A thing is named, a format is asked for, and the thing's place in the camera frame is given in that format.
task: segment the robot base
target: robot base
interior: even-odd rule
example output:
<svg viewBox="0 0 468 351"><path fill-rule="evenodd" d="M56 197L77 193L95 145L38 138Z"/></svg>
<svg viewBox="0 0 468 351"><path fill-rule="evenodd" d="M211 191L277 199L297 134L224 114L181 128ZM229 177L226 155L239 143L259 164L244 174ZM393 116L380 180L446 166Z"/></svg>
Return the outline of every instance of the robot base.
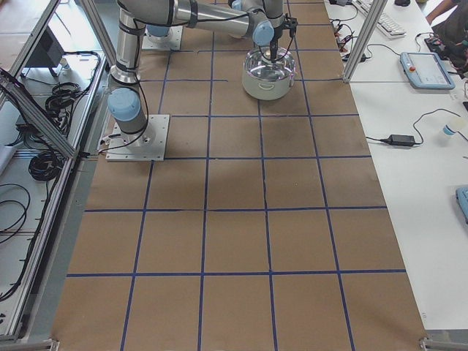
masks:
<svg viewBox="0 0 468 351"><path fill-rule="evenodd" d="M106 160L109 162L121 161L163 161L166 151L167 131L169 130L169 115L149 115L148 128L152 128L156 137L141 147L124 146L121 138L115 138L110 141L109 148L119 147L115 150L109 150L106 153ZM113 134L119 134L120 128L116 124Z"/></svg>
<svg viewBox="0 0 468 351"><path fill-rule="evenodd" d="M143 51L180 51L182 43L183 26L172 27L170 38L161 38L158 42L152 42L147 36L143 38Z"/></svg>

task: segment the blue object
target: blue object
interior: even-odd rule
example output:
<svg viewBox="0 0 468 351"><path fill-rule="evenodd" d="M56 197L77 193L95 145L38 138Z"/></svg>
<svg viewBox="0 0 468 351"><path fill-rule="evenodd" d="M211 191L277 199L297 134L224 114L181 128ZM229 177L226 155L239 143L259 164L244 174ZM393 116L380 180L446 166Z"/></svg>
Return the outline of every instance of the blue object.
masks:
<svg viewBox="0 0 468 351"><path fill-rule="evenodd" d="M241 10L242 10L242 1L241 1L241 0L235 0L235 1L233 1L233 3L231 4L231 7L232 7L234 10L239 10L239 11L241 11Z"/></svg>
<svg viewBox="0 0 468 351"><path fill-rule="evenodd" d="M169 27L161 27L161 26L151 26L147 25L146 29L148 29L148 33L153 37L166 37L167 33L169 33Z"/></svg>
<svg viewBox="0 0 468 351"><path fill-rule="evenodd" d="M460 205L463 215L465 216L465 221L468 224L468 186L458 188L455 192L456 200Z"/></svg>
<svg viewBox="0 0 468 351"><path fill-rule="evenodd" d="M455 88L455 83L436 53L401 53L400 63L413 88Z"/></svg>
<svg viewBox="0 0 468 351"><path fill-rule="evenodd" d="M107 106L114 118L122 122L135 119L141 109L138 94L128 88L114 90L107 99Z"/></svg>
<svg viewBox="0 0 468 351"><path fill-rule="evenodd" d="M270 44L270 41L273 39L275 31L269 20L264 20L263 22L258 23L257 28L255 28L252 35L254 43L259 46L266 46Z"/></svg>
<svg viewBox="0 0 468 351"><path fill-rule="evenodd" d="M454 135L456 132L454 132L450 127L446 124L445 127L442 129L446 135Z"/></svg>

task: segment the metal pot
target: metal pot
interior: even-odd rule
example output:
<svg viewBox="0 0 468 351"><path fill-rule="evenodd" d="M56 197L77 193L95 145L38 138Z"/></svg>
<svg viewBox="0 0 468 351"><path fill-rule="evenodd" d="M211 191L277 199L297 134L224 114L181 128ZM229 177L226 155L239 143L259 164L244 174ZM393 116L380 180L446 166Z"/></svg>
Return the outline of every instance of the metal pot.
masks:
<svg viewBox="0 0 468 351"><path fill-rule="evenodd" d="M283 97L294 84L295 61L289 51L278 49L278 61L271 62L268 48L256 48L244 61L242 86L259 100L275 100Z"/></svg>

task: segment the white keyboard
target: white keyboard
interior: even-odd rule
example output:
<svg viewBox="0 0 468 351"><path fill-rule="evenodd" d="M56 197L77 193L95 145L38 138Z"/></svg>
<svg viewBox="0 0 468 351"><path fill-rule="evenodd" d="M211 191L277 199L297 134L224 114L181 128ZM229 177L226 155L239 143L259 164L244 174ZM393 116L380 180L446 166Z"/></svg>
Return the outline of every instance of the white keyboard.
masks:
<svg viewBox="0 0 468 351"><path fill-rule="evenodd" d="M356 6L358 11L367 15L369 12L372 0L352 0L352 4ZM404 30L392 17L388 16L385 12L382 12L380 19L377 22L377 28L390 39L402 38L407 35L407 31Z"/></svg>

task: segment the power adapter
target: power adapter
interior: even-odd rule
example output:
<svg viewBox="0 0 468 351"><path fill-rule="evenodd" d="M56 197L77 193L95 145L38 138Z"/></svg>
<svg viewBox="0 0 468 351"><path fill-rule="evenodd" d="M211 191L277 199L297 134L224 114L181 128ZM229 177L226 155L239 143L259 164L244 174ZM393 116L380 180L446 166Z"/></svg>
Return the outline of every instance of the power adapter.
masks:
<svg viewBox="0 0 468 351"><path fill-rule="evenodd" d="M412 135L392 134L387 139L380 139L381 142L392 146L407 146L412 147L416 145L415 137Z"/></svg>

